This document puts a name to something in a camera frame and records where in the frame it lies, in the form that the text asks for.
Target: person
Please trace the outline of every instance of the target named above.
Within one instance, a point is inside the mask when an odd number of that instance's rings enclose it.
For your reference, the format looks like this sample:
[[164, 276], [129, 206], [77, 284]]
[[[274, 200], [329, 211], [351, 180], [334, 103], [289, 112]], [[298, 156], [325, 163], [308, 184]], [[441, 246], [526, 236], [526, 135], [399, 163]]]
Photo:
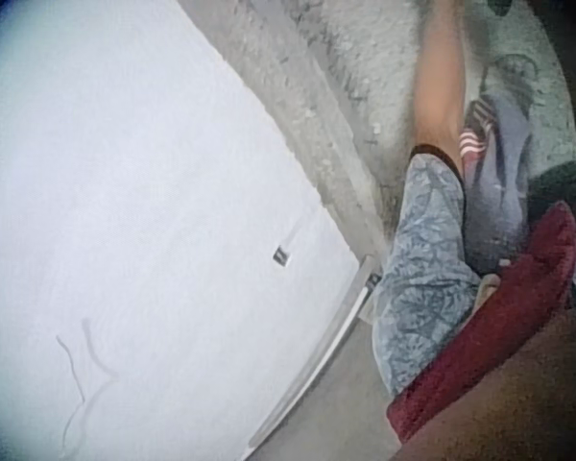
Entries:
[[461, 0], [431, 0], [415, 145], [372, 345], [395, 460], [576, 459], [576, 225], [530, 230], [527, 57], [501, 57], [465, 119]]

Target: gray clothing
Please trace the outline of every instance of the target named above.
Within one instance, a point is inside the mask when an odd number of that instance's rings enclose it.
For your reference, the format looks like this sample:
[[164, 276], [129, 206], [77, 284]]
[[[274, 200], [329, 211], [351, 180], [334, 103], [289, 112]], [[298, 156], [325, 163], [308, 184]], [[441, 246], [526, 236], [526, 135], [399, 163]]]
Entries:
[[373, 353], [392, 398], [435, 358], [473, 307], [480, 278], [465, 263], [463, 200], [461, 183], [439, 158], [412, 159], [373, 325]]

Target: white surface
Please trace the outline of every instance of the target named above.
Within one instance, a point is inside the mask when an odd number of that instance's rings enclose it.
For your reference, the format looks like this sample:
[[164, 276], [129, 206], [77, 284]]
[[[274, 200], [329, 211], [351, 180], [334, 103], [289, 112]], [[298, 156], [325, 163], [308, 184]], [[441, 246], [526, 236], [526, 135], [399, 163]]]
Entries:
[[3, 459], [238, 457], [356, 271], [273, 120], [172, 0], [2, 16]]

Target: red towel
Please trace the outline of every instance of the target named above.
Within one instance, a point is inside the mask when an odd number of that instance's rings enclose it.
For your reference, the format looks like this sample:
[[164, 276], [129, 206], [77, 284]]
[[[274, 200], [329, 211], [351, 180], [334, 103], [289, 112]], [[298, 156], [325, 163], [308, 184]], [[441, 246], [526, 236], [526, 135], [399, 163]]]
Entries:
[[389, 405], [401, 443], [499, 366], [565, 306], [576, 260], [576, 223], [566, 203], [552, 206], [527, 249], [505, 268], [497, 291], [461, 332]]

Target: bare leg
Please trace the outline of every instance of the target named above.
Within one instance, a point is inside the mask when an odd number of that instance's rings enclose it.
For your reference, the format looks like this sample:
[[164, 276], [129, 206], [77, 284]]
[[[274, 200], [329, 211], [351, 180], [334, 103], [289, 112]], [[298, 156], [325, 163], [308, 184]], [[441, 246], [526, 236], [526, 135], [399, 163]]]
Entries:
[[464, 123], [465, 60], [462, 0], [431, 0], [416, 74], [416, 143], [442, 149], [456, 164]]

